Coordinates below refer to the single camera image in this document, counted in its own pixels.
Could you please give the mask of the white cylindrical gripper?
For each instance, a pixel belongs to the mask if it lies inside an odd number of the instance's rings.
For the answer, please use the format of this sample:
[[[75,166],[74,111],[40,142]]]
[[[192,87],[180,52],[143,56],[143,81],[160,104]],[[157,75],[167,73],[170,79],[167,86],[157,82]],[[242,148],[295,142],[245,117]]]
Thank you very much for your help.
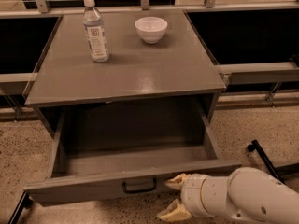
[[[175,199],[166,209],[157,214],[157,218],[166,222],[187,220],[192,217],[214,217],[206,210],[203,194],[207,193],[206,182],[209,175],[182,173],[164,181],[170,189],[181,190],[181,201]]]

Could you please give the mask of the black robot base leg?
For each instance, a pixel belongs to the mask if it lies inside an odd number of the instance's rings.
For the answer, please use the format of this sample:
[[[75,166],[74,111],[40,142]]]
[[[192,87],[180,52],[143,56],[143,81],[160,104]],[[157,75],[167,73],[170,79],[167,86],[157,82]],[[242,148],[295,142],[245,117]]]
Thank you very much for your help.
[[[275,167],[257,140],[253,140],[250,144],[247,145],[247,151],[256,151],[262,159],[270,175],[273,176],[275,179],[279,180],[280,182],[284,182],[283,176],[285,175],[299,174],[299,163]]]

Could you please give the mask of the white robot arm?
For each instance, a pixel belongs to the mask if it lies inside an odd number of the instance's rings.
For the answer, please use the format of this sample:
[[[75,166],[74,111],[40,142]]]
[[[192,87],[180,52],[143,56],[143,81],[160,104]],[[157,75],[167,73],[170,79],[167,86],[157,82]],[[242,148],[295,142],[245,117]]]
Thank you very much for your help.
[[[180,192],[157,218],[224,217],[247,224],[299,224],[299,193],[273,176],[249,167],[228,176],[180,174],[164,182]]]

